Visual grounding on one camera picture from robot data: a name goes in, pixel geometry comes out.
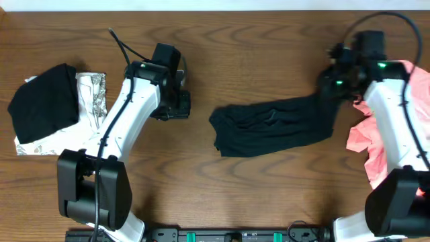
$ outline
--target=wood grain surface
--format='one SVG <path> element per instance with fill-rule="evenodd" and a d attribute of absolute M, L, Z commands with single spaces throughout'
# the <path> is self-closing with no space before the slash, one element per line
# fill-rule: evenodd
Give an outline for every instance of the wood grain surface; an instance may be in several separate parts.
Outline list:
<path fill-rule="evenodd" d="M 125 61 L 108 33 L 145 56 L 157 42 L 187 58 L 188 120 L 149 120 L 131 153 L 132 210 L 148 223 L 190 227 L 287 227 L 326 223 L 363 210 L 371 191 L 367 153 L 345 149 L 363 119 L 343 105 L 330 139 L 241 159 L 223 158 L 208 118 L 215 107 L 312 93 L 330 48 L 362 11 L 8 13 L 0 29 L 0 240 L 64 241 L 82 227 L 58 213 L 55 156 L 17 156 L 7 105 L 24 79 L 68 63 L 107 73 L 107 104 L 118 96 Z M 428 12 L 406 12 L 430 42 Z M 380 17 L 390 59 L 411 60 L 405 24 Z M 430 69 L 425 52 L 421 66 Z"/>

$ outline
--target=black cloth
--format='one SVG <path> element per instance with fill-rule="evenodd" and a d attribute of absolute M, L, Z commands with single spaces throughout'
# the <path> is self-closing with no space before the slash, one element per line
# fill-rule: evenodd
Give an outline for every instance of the black cloth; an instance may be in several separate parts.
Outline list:
<path fill-rule="evenodd" d="M 308 97 L 216 109 L 209 121 L 223 157 L 254 157 L 329 138 L 340 101 Z"/>
<path fill-rule="evenodd" d="M 39 140 L 79 121 L 76 69 L 61 64 L 23 84 L 7 111 L 21 144 Z"/>

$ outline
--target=white backdrop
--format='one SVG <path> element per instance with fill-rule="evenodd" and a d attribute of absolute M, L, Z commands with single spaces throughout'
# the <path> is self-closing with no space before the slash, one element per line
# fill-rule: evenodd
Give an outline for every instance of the white backdrop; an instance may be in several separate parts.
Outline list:
<path fill-rule="evenodd" d="M 430 0 L 0 0 L 5 11 L 429 10 Z"/>

